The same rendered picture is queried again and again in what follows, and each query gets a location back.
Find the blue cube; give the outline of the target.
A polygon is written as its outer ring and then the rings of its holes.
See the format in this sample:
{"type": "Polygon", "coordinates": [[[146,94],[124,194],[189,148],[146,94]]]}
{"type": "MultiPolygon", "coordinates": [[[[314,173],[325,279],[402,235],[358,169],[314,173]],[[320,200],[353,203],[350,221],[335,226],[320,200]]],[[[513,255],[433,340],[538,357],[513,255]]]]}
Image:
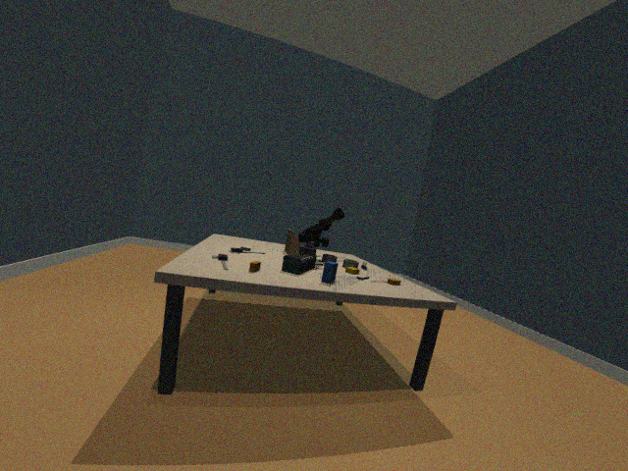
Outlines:
{"type": "Polygon", "coordinates": [[[335,263],[332,261],[325,262],[321,282],[326,283],[326,284],[331,284],[335,282],[338,264],[339,263],[335,263]]]}

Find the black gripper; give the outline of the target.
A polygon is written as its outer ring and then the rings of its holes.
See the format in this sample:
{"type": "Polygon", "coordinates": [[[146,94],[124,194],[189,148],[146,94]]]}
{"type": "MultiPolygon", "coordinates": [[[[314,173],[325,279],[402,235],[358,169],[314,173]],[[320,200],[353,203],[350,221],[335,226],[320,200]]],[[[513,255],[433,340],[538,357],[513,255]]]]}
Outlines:
{"type": "MultiPolygon", "coordinates": [[[[321,235],[321,233],[320,233],[321,235]]],[[[320,246],[320,242],[323,242],[323,246],[328,247],[329,245],[329,239],[327,237],[322,237],[322,239],[320,239],[319,236],[312,234],[312,235],[308,235],[306,236],[306,234],[302,234],[300,233],[298,235],[298,239],[300,242],[305,242],[306,244],[311,244],[311,241],[314,241],[312,245],[314,245],[315,247],[320,246]]]]}

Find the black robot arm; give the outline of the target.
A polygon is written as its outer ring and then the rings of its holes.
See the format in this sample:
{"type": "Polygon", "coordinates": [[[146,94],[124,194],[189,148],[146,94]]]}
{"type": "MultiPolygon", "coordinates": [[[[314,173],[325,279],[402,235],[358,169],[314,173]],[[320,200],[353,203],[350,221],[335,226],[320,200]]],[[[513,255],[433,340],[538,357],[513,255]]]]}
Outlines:
{"type": "Polygon", "coordinates": [[[328,231],[329,230],[329,228],[332,225],[333,221],[342,219],[344,217],[344,215],[345,214],[343,213],[341,208],[337,208],[333,212],[331,217],[320,220],[318,224],[316,224],[315,226],[311,226],[310,228],[306,229],[302,233],[306,234],[306,236],[310,236],[312,234],[315,234],[315,235],[319,236],[320,233],[322,233],[322,231],[328,231]]]}

